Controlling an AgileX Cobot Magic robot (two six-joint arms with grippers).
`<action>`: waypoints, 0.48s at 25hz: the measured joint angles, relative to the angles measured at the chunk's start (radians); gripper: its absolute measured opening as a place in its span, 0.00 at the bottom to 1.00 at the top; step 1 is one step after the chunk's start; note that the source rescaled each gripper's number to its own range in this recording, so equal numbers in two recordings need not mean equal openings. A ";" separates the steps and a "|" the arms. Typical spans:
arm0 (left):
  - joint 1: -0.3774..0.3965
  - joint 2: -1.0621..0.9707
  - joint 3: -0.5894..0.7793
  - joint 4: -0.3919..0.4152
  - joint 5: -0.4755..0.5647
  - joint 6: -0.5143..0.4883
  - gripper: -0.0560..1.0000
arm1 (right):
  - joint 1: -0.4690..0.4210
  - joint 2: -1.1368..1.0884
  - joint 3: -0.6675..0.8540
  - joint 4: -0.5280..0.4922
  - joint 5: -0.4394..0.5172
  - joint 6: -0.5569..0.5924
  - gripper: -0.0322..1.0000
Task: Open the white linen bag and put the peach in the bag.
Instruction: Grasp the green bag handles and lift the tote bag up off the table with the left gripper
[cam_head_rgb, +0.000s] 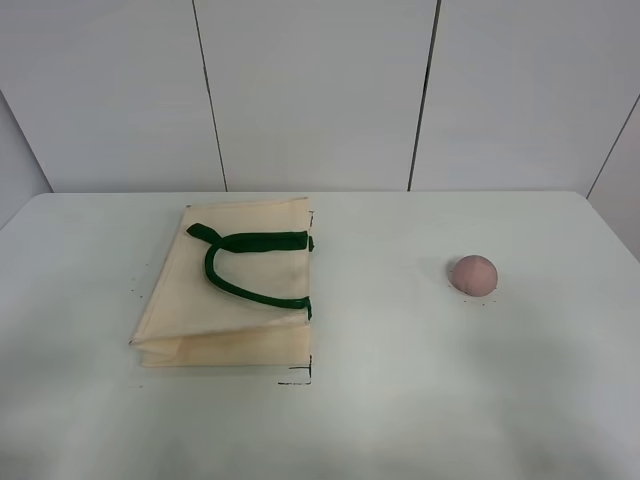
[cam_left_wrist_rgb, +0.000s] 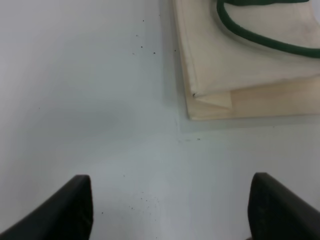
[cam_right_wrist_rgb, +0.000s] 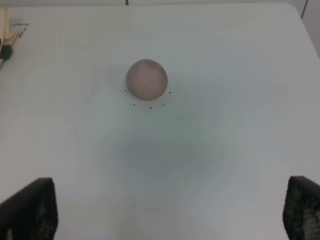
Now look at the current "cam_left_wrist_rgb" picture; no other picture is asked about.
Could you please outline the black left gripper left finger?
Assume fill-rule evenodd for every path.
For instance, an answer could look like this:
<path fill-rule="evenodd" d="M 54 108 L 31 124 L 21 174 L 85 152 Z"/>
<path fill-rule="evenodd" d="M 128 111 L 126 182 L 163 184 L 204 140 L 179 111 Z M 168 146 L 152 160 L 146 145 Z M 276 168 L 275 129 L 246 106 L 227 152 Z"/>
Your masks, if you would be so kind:
<path fill-rule="evenodd" d="M 89 175 L 76 175 L 22 220 L 2 240 L 88 240 L 93 227 Z"/>

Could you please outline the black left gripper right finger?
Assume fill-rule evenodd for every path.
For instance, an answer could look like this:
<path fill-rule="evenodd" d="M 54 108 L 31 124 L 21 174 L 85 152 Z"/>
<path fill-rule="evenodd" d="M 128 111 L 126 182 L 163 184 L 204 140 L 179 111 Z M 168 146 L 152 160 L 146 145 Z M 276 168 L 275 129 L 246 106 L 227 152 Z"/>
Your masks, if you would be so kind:
<path fill-rule="evenodd" d="M 320 212 L 265 172 L 252 178 L 247 217 L 251 240 L 320 238 Z"/>

